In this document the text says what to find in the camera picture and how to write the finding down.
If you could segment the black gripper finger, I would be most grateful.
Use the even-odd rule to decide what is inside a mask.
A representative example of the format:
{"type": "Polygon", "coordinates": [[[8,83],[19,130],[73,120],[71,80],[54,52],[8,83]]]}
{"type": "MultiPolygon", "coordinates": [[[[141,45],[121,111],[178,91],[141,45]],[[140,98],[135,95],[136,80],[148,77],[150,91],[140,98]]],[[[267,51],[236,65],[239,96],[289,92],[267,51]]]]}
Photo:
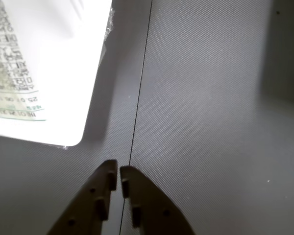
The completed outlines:
{"type": "Polygon", "coordinates": [[[142,235],[192,235],[181,210],[153,181],[133,166],[120,168],[122,194],[129,200],[132,226],[142,235]]]}
{"type": "Polygon", "coordinates": [[[106,160],[60,215],[49,235],[99,235],[108,220],[111,192],[117,189],[117,160],[106,160]]]}

